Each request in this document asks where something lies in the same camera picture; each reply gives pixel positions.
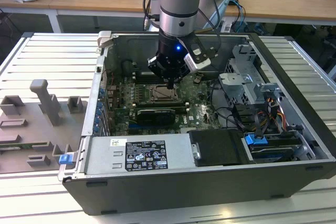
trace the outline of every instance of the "warning label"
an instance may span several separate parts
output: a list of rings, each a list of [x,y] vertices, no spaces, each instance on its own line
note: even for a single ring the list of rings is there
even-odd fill
[[[129,172],[135,170],[168,169],[164,141],[127,142],[125,158],[125,169]]]

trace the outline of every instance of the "blue clip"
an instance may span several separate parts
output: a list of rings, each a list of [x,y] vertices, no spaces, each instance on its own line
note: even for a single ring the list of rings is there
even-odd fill
[[[59,157],[58,163],[60,165],[72,165],[73,154],[62,154]]]
[[[248,134],[245,136],[245,141],[247,145],[250,144],[268,144],[267,139],[265,137],[263,138],[256,138],[254,134]]]

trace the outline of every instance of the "motherboard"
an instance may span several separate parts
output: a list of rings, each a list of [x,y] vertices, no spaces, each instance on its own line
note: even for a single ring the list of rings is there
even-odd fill
[[[218,129],[209,101],[211,81],[190,74],[174,89],[131,77],[111,78],[107,86],[110,132],[120,135],[187,133]]]

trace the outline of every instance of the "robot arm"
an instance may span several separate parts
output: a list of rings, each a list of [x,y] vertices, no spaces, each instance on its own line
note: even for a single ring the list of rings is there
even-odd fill
[[[161,0],[159,48],[149,68],[169,89],[190,72],[211,64],[213,48],[205,49],[194,33],[200,0]]]

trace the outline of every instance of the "desk leg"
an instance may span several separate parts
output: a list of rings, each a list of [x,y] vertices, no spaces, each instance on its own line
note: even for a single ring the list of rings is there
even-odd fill
[[[336,65],[330,70],[328,76],[332,80],[336,79]]]
[[[51,10],[48,11],[47,15],[49,17],[51,27],[53,28],[52,29],[53,32],[54,33],[63,33],[62,25],[58,21],[57,11],[51,9]]]
[[[93,17],[93,23],[94,23],[95,29],[98,29],[99,28],[98,16]]]

